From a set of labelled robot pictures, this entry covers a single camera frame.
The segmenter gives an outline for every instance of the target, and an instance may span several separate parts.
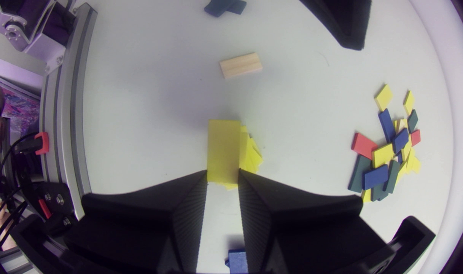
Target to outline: dark blue block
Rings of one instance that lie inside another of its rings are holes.
[[[392,145],[393,145],[393,152],[395,154],[399,153],[402,148],[407,144],[409,141],[409,132],[407,128],[401,130],[397,136],[393,138]]]
[[[385,109],[381,113],[379,113],[380,123],[382,124],[382,129],[385,134],[385,139],[387,143],[392,142],[393,138],[395,137],[395,128],[393,128],[392,119],[390,118],[390,113],[388,113],[388,109]]]
[[[399,175],[400,163],[394,160],[390,161],[390,166],[388,167],[388,181],[384,184],[383,190],[388,193],[393,193],[393,188],[395,187],[395,182],[397,181],[397,175]]]
[[[417,125],[417,121],[419,121],[419,118],[417,117],[417,112],[415,111],[415,109],[413,109],[410,113],[409,118],[407,118],[407,125],[409,125],[409,133],[414,132],[415,126]]]
[[[230,274],[247,274],[247,254],[245,249],[234,249],[228,251]]]
[[[371,168],[372,160],[366,158],[365,156],[358,155],[348,189],[361,193],[363,187],[363,174]]]
[[[236,14],[242,14],[243,10],[247,6],[247,2],[245,1],[237,1],[231,7],[229,7],[226,11],[233,12]]]
[[[363,175],[363,189],[371,189],[372,187],[378,184],[383,184],[387,181],[388,181],[388,166],[383,165],[374,170],[365,172],[365,174]]]
[[[220,17],[227,9],[231,7],[238,0],[212,0],[204,7],[204,11],[212,16]]]

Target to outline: metal frame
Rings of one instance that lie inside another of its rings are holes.
[[[80,198],[91,192],[83,139],[84,75],[97,12],[87,3],[78,8],[62,66],[47,75],[40,102],[40,131],[49,134],[49,153],[42,155],[46,182],[68,185],[75,215],[82,218]]]

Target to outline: dark green block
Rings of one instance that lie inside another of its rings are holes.
[[[377,184],[372,188],[372,201],[382,201],[388,196],[388,192],[383,190],[384,184]]]
[[[363,186],[363,173],[371,169],[372,160],[366,158],[365,156],[358,155],[348,189],[361,193]]]
[[[419,121],[419,118],[417,117],[417,112],[415,109],[412,110],[412,113],[410,113],[409,118],[407,118],[407,125],[409,125],[409,133],[414,132],[415,126],[417,125],[417,121]]]
[[[390,161],[388,167],[388,181],[384,184],[383,190],[388,193],[393,193],[395,182],[397,181],[397,175],[399,175],[400,163],[394,160]]]

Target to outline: black cable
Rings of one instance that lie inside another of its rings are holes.
[[[5,220],[5,222],[2,224],[2,226],[0,227],[0,236],[2,235],[3,233],[3,230],[5,230],[5,228],[10,224],[11,220],[15,220],[19,214],[21,214],[21,212],[23,212],[23,210],[25,210],[25,208],[27,207],[27,202],[26,201],[23,201],[23,203],[21,203],[15,210],[14,212],[12,212],[10,214],[10,216]]]
[[[21,215],[23,214],[23,212],[25,211],[25,209],[27,208],[28,204],[27,202],[25,202],[25,205],[23,206],[23,208],[20,210],[20,212],[18,212],[17,216],[14,217],[14,220],[13,220],[13,223],[12,225],[10,226],[10,228],[6,231],[5,235],[3,236],[2,240],[0,241],[0,249],[2,248],[2,245],[5,243],[6,239],[8,238],[8,236],[10,235],[10,232],[12,231],[12,229],[18,225],[19,221],[20,221],[20,218],[21,218]]]
[[[8,202],[9,199],[11,199],[18,191],[20,191],[20,189],[23,189],[23,188],[26,188],[28,186],[32,186],[32,185],[35,185],[35,184],[40,184],[41,182],[31,182],[31,183],[28,183],[28,184],[25,184],[23,186],[19,186],[17,187],[14,191],[12,191],[5,199],[5,201],[3,201],[2,205],[0,206],[0,212],[2,211],[3,207],[5,206],[5,204]]]
[[[37,132],[33,132],[33,133],[31,133],[31,134],[27,134],[27,135],[25,135],[24,137],[18,139],[15,143],[13,143],[13,145],[10,146],[10,148],[9,148],[8,151],[7,151],[7,153],[5,154],[5,157],[3,157],[2,163],[1,163],[1,165],[0,165],[0,178],[2,177],[3,166],[5,166],[5,162],[6,162],[6,160],[8,159],[8,157],[10,156],[12,149],[13,149],[16,145],[18,145],[20,142],[22,142],[23,140],[25,140],[26,138],[35,136],[36,134],[37,134]]]

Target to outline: blue block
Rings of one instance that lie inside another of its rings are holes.
[[[393,152],[395,154],[399,153],[400,150],[407,144],[409,141],[409,132],[407,128],[403,129],[397,136],[394,137],[392,141]]]
[[[247,254],[245,249],[228,251],[230,274],[248,274]]]
[[[388,113],[388,109],[385,109],[381,113],[379,113],[380,123],[382,124],[382,129],[385,134],[385,139],[387,143],[392,142],[393,138],[395,137],[395,128],[393,128],[392,119],[390,118],[390,113]]]
[[[231,7],[229,7],[226,11],[233,12],[233,13],[236,13],[236,14],[242,14],[242,12],[243,12],[243,10],[245,9],[246,6],[247,6],[247,2],[238,1],[238,2],[234,3],[233,5],[231,5]]]
[[[238,0],[212,0],[206,7],[204,7],[204,11],[212,16],[220,17],[237,1]]]
[[[388,166],[383,165],[363,175],[363,189],[371,189],[388,181]]]

